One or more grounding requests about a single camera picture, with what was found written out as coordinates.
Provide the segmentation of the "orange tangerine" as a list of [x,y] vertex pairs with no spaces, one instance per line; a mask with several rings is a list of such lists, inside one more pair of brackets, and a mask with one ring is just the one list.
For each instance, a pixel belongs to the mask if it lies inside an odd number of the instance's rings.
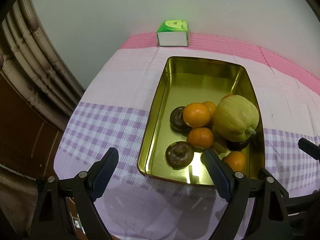
[[234,172],[242,172],[246,164],[245,155],[239,151],[230,152],[223,160]]
[[192,129],[187,137],[187,142],[193,147],[210,148],[214,142],[212,131],[206,127]]

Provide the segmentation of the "green pear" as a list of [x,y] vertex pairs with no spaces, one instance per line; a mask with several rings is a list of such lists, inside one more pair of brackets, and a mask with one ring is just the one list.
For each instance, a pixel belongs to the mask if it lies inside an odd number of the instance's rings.
[[224,97],[213,115],[217,133],[232,142],[244,142],[256,134],[259,111],[249,100],[240,95]]

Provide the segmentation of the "dark brown mangosteen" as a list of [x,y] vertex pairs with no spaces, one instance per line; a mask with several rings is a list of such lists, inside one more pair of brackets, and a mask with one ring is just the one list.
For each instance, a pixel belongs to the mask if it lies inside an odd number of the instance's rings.
[[183,120],[184,106],[176,107],[170,114],[170,126],[176,132],[189,132],[192,128]]
[[194,149],[186,141],[178,141],[169,145],[165,152],[165,159],[174,169],[187,167],[194,158]]

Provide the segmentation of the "small orange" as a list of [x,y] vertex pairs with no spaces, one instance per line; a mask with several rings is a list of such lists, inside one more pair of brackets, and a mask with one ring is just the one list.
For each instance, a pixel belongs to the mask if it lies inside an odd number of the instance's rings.
[[207,107],[207,109],[210,111],[211,116],[213,116],[216,111],[216,104],[211,101],[205,101],[202,104]]

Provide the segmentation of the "gold rectangular metal tin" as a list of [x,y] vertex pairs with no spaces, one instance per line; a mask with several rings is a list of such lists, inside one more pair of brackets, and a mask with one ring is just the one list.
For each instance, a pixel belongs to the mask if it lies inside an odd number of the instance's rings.
[[257,178],[265,166],[263,124],[241,131],[239,141],[220,135],[225,120],[218,108],[236,96],[258,105],[247,70],[238,64],[172,56],[161,74],[137,160],[145,176],[190,185],[212,185],[201,154],[213,148],[221,159],[238,151],[242,171]]

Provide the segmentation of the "beige curtain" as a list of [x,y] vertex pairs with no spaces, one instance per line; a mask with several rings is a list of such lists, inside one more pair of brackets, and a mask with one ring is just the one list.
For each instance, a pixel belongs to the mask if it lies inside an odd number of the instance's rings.
[[16,0],[1,22],[1,75],[60,130],[84,94],[46,36],[31,0]]

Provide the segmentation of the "green white tissue box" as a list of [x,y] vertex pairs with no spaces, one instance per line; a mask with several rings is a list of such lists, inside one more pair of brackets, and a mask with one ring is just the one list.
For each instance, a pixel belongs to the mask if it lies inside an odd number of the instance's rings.
[[158,45],[161,47],[187,47],[188,24],[186,20],[166,20],[157,32]]

